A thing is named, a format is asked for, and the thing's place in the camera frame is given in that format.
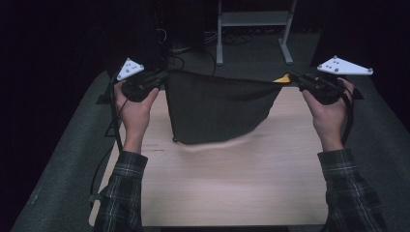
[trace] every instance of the person's right hand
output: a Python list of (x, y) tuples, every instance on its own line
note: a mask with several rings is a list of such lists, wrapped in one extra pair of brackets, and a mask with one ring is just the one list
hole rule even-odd
[[(341, 80), (350, 93), (353, 93), (353, 84), (347, 80)], [(347, 90), (345, 93), (352, 101), (351, 94)], [(304, 90), (302, 94), (313, 116), (313, 126), (319, 135), (323, 151), (329, 152), (342, 149), (341, 126), (346, 118), (346, 105), (343, 99), (340, 98), (333, 104), (323, 105), (308, 90)]]
[(154, 100), (159, 93), (158, 88), (154, 88), (148, 97), (142, 102), (128, 101), (121, 92), (124, 81), (114, 86), (115, 99), (118, 110), (121, 110), (121, 118), (126, 128), (126, 140), (124, 151), (141, 153), (142, 139), (150, 122), (150, 111)]

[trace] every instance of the black cloth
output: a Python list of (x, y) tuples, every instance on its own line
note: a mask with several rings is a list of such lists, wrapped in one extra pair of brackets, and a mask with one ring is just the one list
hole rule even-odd
[(184, 144), (221, 142), (253, 131), (285, 85), (170, 72), (165, 91), (174, 138)]

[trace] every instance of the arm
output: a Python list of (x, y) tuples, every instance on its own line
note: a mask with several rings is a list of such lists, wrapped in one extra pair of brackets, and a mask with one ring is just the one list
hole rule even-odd
[(143, 231), (141, 181), (148, 159), (141, 146), (149, 124), (151, 106), (158, 95), (154, 89), (142, 102), (127, 101), (121, 93), (124, 82), (115, 85), (115, 98), (126, 128), (124, 150), (115, 163), (108, 185), (101, 191), (101, 206), (95, 231)]
[[(352, 93), (354, 86), (343, 82)], [(344, 102), (340, 99), (322, 105), (308, 91), (303, 96), (323, 148), (318, 157), (326, 180), (329, 209), (324, 231), (387, 231), (377, 193), (362, 178), (350, 150), (341, 143), (340, 130), (346, 116)]]

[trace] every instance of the wooden table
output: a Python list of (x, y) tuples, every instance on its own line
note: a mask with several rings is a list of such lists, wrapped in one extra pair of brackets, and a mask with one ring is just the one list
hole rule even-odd
[[(124, 128), (121, 133), (124, 140)], [(326, 220), (326, 186), (316, 155), (320, 141), (295, 87), (281, 90), (268, 118), (251, 133), (203, 145), (172, 141), (161, 91), (143, 144), (142, 154), (149, 158), (142, 181), (144, 226), (295, 225)], [(117, 159), (114, 150), (100, 190)], [(91, 225), (99, 206), (97, 201)]]

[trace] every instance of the finger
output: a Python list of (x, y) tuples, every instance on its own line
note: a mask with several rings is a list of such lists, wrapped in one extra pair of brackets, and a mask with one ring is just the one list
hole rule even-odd
[(355, 86), (345, 79), (339, 78), (339, 80), (343, 81), (344, 87), (348, 90), (348, 91), (345, 91), (345, 93), (347, 97), (349, 98), (349, 100), (352, 101), (352, 98), (353, 98), (352, 95), (353, 95), (353, 91), (355, 90)]
[(120, 82), (118, 82), (114, 85), (114, 95), (115, 95), (115, 97), (117, 97), (118, 94), (120, 94), (120, 93), (122, 94), (121, 88), (123, 87), (124, 83), (125, 83), (125, 80), (122, 80), (122, 81), (120, 81)]
[(344, 87), (350, 91), (350, 93), (353, 93), (353, 90), (355, 89), (355, 86), (350, 83), (349, 81), (343, 79), (343, 78), (338, 78), (339, 80), (343, 81)]
[(304, 90), (302, 92), (302, 95), (304, 96), (304, 99), (307, 102), (307, 105), (309, 105), (309, 107), (311, 106), (315, 107), (316, 105), (317, 106), (321, 105), (321, 103), (317, 101), (317, 99), (308, 90)]
[(157, 98), (159, 92), (160, 89), (154, 88), (153, 90), (151, 90), (151, 92), (148, 94), (147, 98), (145, 98), (143, 102), (151, 106), (154, 100)]

